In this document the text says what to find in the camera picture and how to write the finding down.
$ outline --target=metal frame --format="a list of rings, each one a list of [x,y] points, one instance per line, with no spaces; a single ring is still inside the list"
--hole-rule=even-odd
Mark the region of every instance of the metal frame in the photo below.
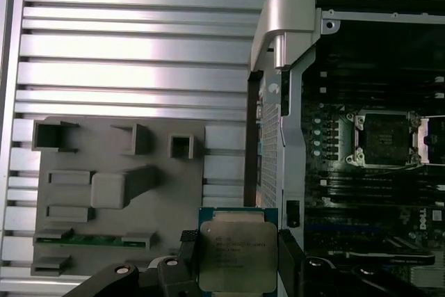
[[[255,24],[264,0],[25,0],[36,2],[39,6],[23,8],[23,27],[19,24],[23,0],[10,1],[15,2],[15,21],[6,30],[7,35],[12,37],[10,55],[6,58],[10,64],[2,64],[3,74],[5,66],[8,68],[8,80],[4,86],[8,88],[8,92],[4,100],[5,127],[0,158],[0,196],[3,202],[0,203],[11,200],[24,205],[2,208],[6,210],[2,214],[5,229],[15,231],[13,235],[3,239],[4,261],[21,262],[24,265],[32,258],[32,238],[29,235],[35,209],[31,202],[37,195],[35,176],[40,157],[32,153],[27,145],[31,137],[32,119],[41,119],[48,114],[119,113],[142,117],[179,115],[206,119],[209,121],[206,128],[206,154],[209,155],[206,156],[204,177],[209,183],[204,185],[204,205],[241,205],[245,148],[245,104],[241,100],[247,92],[245,78],[248,74],[245,69],[248,66],[250,38],[254,36]],[[68,8],[67,5],[71,3],[81,8]],[[107,46],[104,43],[106,39],[88,39],[82,36],[74,38],[71,34],[73,29],[69,29],[64,20],[75,22],[74,29],[83,32],[83,37],[93,37],[97,34],[94,32],[100,33],[97,35],[113,35],[108,41],[125,41],[128,49],[146,47],[146,42],[141,42],[134,36],[149,31],[155,36],[145,38],[150,39],[151,43],[160,42],[165,48],[150,55],[139,49],[137,59],[133,58],[131,62],[128,58],[133,55],[128,52],[114,53],[117,60],[102,51],[85,54],[84,45],[88,46],[90,41],[95,41],[98,47]],[[280,20],[276,18],[275,23],[278,25],[275,25],[274,32],[266,36],[267,40],[276,43],[278,50],[272,69],[275,69],[275,65],[290,67],[292,58],[298,57],[298,54],[293,54],[292,49],[287,48],[288,45],[301,38],[315,41],[321,33],[316,31],[318,24],[314,25],[314,21],[311,26],[310,21],[307,21],[308,26],[303,31],[298,27],[296,31],[292,31],[295,28],[292,23],[280,26]],[[37,34],[24,35],[20,40],[22,28],[31,29]],[[306,30],[312,28],[315,29],[312,32]],[[256,39],[259,47],[263,47],[263,38]],[[67,53],[52,46],[43,48],[42,44],[49,41],[70,41],[75,54],[85,58],[70,58]],[[32,59],[22,60],[17,68],[17,46],[20,42],[23,48],[19,49],[22,50],[20,56],[30,56]],[[183,47],[184,53],[169,54],[178,45]],[[103,61],[103,56],[108,56],[111,65],[98,66]],[[147,65],[147,62],[150,62],[149,66],[144,67],[147,71],[142,72],[139,65]],[[113,70],[115,65],[121,72],[125,72],[124,82],[107,80],[107,73],[112,73],[115,77],[119,74],[117,70]],[[41,92],[26,91],[28,87]],[[66,96],[61,95],[60,90],[67,88],[70,92]],[[74,93],[89,90],[95,92],[88,92],[84,97],[81,93]],[[166,94],[161,96],[162,99],[150,100],[146,104],[140,104],[140,96],[134,94],[162,93],[155,90],[162,90]],[[114,91],[119,91],[119,94],[109,99],[110,93]],[[76,101],[77,97],[82,97],[83,102]],[[199,104],[201,97],[205,97],[204,105]],[[13,147],[11,150],[11,140],[20,142],[21,147]],[[19,170],[20,174],[10,175],[10,164],[14,164],[14,170]],[[247,193],[249,202],[252,203],[252,190]],[[56,280],[30,278],[29,268],[14,266],[4,266],[0,273],[0,290],[19,294],[64,294],[84,279],[66,276]]]
[[[300,203],[300,221],[304,221],[306,147],[301,129],[302,74],[315,61],[316,41],[322,35],[334,34],[346,20],[397,22],[414,24],[445,24],[445,17],[421,13],[336,12],[316,8],[316,0],[266,0],[250,52],[251,78],[264,71],[262,85],[274,80],[276,73],[289,71],[289,114],[281,117],[281,139],[277,144],[277,196],[282,194],[280,227],[287,228],[286,201]],[[280,85],[275,91],[282,92]],[[291,228],[303,248],[303,225]]]
[[[3,207],[0,211],[1,222],[1,245],[3,247],[4,238],[4,219],[6,214],[6,201],[8,190],[8,178],[9,165],[10,165],[10,151],[12,147],[12,135],[13,135],[13,119],[14,119],[14,105],[15,105],[15,92],[17,85],[17,67],[19,61],[19,48],[20,48],[20,35],[22,32],[22,11],[24,0],[13,0],[12,6],[10,0],[7,0],[6,14],[11,15],[10,29],[8,31],[8,39],[4,39],[3,47],[9,48],[8,59],[2,64],[1,68],[1,81],[2,85],[5,85],[5,97],[4,97],[4,110],[3,110],[3,124],[1,134],[1,147],[0,147],[0,205]]]

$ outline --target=circuit board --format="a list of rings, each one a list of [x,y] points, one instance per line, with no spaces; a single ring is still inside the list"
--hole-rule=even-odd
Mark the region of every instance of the circuit board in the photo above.
[[[316,66],[305,74],[306,252],[345,264],[382,254],[373,261],[443,296],[443,77],[403,75]],[[396,90],[402,80],[404,91]],[[399,247],[437,260],[402,259]]]

